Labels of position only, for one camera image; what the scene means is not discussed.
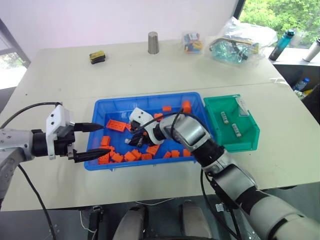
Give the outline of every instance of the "clear plastic bag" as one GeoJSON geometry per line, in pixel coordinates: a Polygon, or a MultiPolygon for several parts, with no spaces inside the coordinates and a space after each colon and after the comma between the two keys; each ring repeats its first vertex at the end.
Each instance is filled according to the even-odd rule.
{"type": "Polygon", "coordinates": [[[263,58],[264,48],[277,40],[277,32],[273,29],[241,23],[232,17],[207,46],[206,54],[218,61],[241,64],[263,58]]]}

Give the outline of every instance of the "white table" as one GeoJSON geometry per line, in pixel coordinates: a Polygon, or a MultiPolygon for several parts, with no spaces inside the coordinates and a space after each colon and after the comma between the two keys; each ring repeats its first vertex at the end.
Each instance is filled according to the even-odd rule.
{"type": "MultiPolygon", "coordinates": [[[[231,67],[201,55],[186,55],[178,43],[160,43],[150,55],[147,43],[43,49],[0,115],[4,122],[17,110],[42,101],[63,101],[77,122],[90,122],[99,99],[198,92],[202,98],[241,94],[260,127],[256,151],[233,153],[261,189],[320,181],[320,126],[267,59],[231,67]],[[91,65],[89,53],[108,53],[91,65]]],[[[9,128],[45,130],[52,107],[29,110],[9,128]]],[[[75,147],[86,150],[87,133],[77,133],[75,147]]],[[[22,163],[47,208],[69,208],[150,199],[201,195],[200,165],[178,162],[85,170],[66,157],[39,157],[22,163]]],[[[212,191],[207,184],[206,190],[212,191]]],[[[2,211],[41,206],[19,170],[15,171],[2,211]]]]}

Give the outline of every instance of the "black cable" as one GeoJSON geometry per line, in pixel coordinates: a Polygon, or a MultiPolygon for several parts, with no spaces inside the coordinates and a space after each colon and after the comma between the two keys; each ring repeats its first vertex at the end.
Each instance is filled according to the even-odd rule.
{"type": "MultiPolygon", "coordinates": [[[[143,124],[143,125],[140,126],[138,129],[132,131],[131,133],[132,133],[132,134],[136,134],[136,133],[140,132],[141,130],[143,130],[146,126],[152,124],[153,122],[155,122],[155,121],[157,121],[157,120],[159,120],[159,119],[168,117],[168,116],[172,116],[172,115],[178,114],[178,113],[179,113],[179,112],[170,112],[170,113],[167,113],[167,114],[158,116],[158,117],[152,119],[151,121],[148,121],[147,123],[143,124]]],[[[193,115],[192,113],[187,113],[187,112],[182,112],[182,113],[180,113],[180,114],[187,115],[187,116],[192,117],[193,119],[197,120],[197,121],[204,127],[204,129],[208,131],[207,126],[206,126],[206,125],[200,120],[200,118],[198,118],[196,115],[193,115]]]]}
{"type": "Polygon", "coordinates": [[[200,173],[200,183],[201,183],[201,190],[202,190],[202,195],[203,198],[205,200],[205,203],[207,204],[207,206],[209,207],[209,210],[211,211],[211,213],[213,214],[213,216],[216,218],[216,220],[218,221],[218,223],[221,224],[222,227],[224,227],[235,239],[237,240],[241,240],[241,238],[239,238],[237,236],[237,234],[235,234],[234,231],[232,231],[227,224],[219,217],[218,213],[212,208],[212,206],[209,203],[208,197],[206,195],[205,192],[205,187],[204,187],[204,171],[201,169],[201,173],[200,173]]]}
{"type": "MultiPolygon", "coordinates": [[[[62,105],[60,102],[52,102],[52,101],[49,101],[49,102],[40,102],[40,103],[36,103],[36,104],[33,104],[33,105],[30,105],[30,106],[27,106],[19,111],[17,111],[15,114],[13,114],[11,117],[9,117],[8,120],[6,120],[1,126],[0,126],[0,129],[3,129],[5,128],[8,123],[10,123],[16,116],[18,116],[19,114],[23,113],[24,111],[26,110],[29,110],[29,109],[32,109],[34,107],[38,107],[38,106],[43,106],[43,105],[55,105],[55,106],[58,106],[58,105],[62,105]]],[[[29,183],[30,187],[32,188],[33,192],[35,193],[36,197],[38,198],[39,202],[40,202],[40,205],[42,207],[42,210],[44,212],[44,215],[46,217],[46,220],[48,222],[48,225],[49,225],[49,228],[50,228],[50,231],[51,231],[51,234],[52,234],[52,239],[53,240],[57,240],[57,237],[56,237],[56,233],[55,233],[55,229],[52,225],[52,222],[51,222],[51,219],[50,219],[50,216],[49,216],[49,213],[46,209],[46,206],[44,204],[44,202],[42,201],[41,197],[40,197],[40,194],[38,193],[38,191],[36,190],[35,186],[32,184],[28,174],[26,173],[26,171],[23,169],[23,167],[19,164],[18,165],[18,168],[21,170],[21,172],[23,173],[25,179],[27,180],[27,182],[29,183]]]]}
{"type": "Polygon", "coordinates": [[[239,226],[237,224],[237,219],[236,219],[236,216],[235,216],[235,212],[232,208],[229,208],[229,211],[230,211],[230,215],[231,215],[231,218],[232,218],[232,222],[233,222],[233,225],[234,225],[234,228],[235,228],[235,232],[236,232],[236,235],[240,238],[241,238],[241,233],[240,233],[240,229],[239,229],[239,226]]]}
{"type": "Polygon", "coordinates": [[[57,237],[56,237],[56,233],[55,233],[55,229],[54,229],[54,226],[52,225],[52,222],[51,222],[51,219],[50,219],[50,216],[49,216],[49,213],[44,205],[44,202],[42,201],[38,191],[36,190],[35,186],[32,184],[29,176],[27,175],[26,171],[23,169],[23,167],[19,164],[18,165],[18,168],[21,170],[21,172],[23,173],[23,175],[25,176],[25,179],[27,180],[27,182],[29,183],[30,187],[32,188],[32,190],[34,191],[36,197],[38,198],[40,204],[41,204],[41,207],[44,211],[44,214],[45,214],[45,217],[46,217],[46,220],[48,222],[48,225],[49,225],[49,228],[50,228],[50,231],[51,231],[51,234],[52,234],[52,238],[53,240],[57,240],[57,237]]]}
{"type": "MultiPolygon", "coordinates": [[[[209,176],[208,176],[206,173],[204,173],[204,176],[205,176],[205,178],[207,179],[207,181],[210,183],[211,180],[209,179],[209,176]]],[[[239,229],[239,226],[238,226],[238,223],[237,223],[237,220],[236,220],[236,216],[235,216],[235,213],[234,213],[234,210],[233,210],[232,208],[229,208],[229,207],[228,207],[227,209],[228,209],[228,211],[230,212],[230,216],[231,216],[231,218],[232,218],[232,222],[233,222],[233,225],[234,225],[234,228],[235,228],[236,235],[237,235],[240,239],[242,239],[242,238],[241,238],[240,229],[239,229]]]]}
{"type": "Polygon", "coordinates": [[[178,120],[179,115],[180,115],[183,111],[184,111],[184,109],[181,108],[181,109],[178,111],[178,113],[175,115],[174,120],[173,120],[172,125],[171,125],[171,129],[170,129],[170,136],[171,136],[172,140],[175,141],[175,142],[178,143],[178,144],[180,144],[180,142],[177,141],[177,140],[175,139],[175,137],[174,137],[174,127],[175,127],[175,124],[176,124],[176,122],[177,122],[177,120],[178,120]]]}
{"type": "Polygon", "coordinates": [[[0,129],[3,129],[5,128],[8,123],[10,123],[16,116],[18,116],[19,114],[23,113],[24,111],[27,111],[29,109],[32,109],[34,107],[38,107],[38,106],[42,106],[42,105],[55,105],[55,106],[58,106],[58,105],[62,105],[60,102],[54,102],[54,101],[48,101],[48,102],[40,102],[40,103],[36,103],[36,104],[33,104],[33,105],[30,105],[30,106],[27,106],[19,111],[17,111],[15,114],[13,114],[11,117],[9,117],[9,119],[7,121],[5,121],[1,126],[0,126],[0,129]]]}

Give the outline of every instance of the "green trees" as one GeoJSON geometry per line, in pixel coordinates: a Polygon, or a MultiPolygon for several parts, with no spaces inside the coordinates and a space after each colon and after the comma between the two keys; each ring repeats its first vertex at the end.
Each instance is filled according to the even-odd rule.
{"type": "Polygon", "coordinates": [[[309,48],[320,36],[318,0],[246,0],[239,20],[268,26],[278,38],[288,29],[302,33],[300,48],[309,48]]]}
{"type": "Polygon", "coordinates": [[[0,55],[0,69],[14,69],[23,66],[22,59],[14,52],[0,55]]]}

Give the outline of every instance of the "yellow object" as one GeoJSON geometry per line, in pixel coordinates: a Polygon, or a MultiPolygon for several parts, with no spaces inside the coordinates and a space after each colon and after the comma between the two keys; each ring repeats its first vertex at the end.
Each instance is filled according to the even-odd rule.
{"type": "Polygon", "coordinates": [[[90,62],[92,64],[104,62],[106,59],[106,54],[104,51],[100,50],[89,55],[90,62]]]}
{"type": "Polygon", "coordinates": [[[312,92],[312,90],[313,90],[313,89],[305,90],[303,93],[304,93],[305,95],[308,95],[309,93],[312,92]]]}
{"type": "Polygon", "coordinates": [[[197,42],[193,43],[193,48],[194,49],[200,49],[201,50],[202,47],[203,47],[203,45],[202,45],[202,43],[200,41],[197,41],[197,42]]]}

